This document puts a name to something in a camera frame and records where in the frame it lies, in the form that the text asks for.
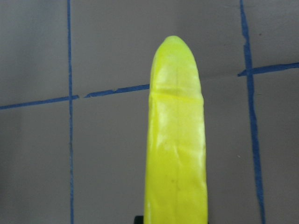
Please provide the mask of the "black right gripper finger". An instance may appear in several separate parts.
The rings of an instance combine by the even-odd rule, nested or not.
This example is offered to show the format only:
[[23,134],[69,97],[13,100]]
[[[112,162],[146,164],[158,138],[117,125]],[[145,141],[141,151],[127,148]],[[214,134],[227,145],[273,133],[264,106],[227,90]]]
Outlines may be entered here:
[[143,216],[135,216],[134,224],[143,224]]

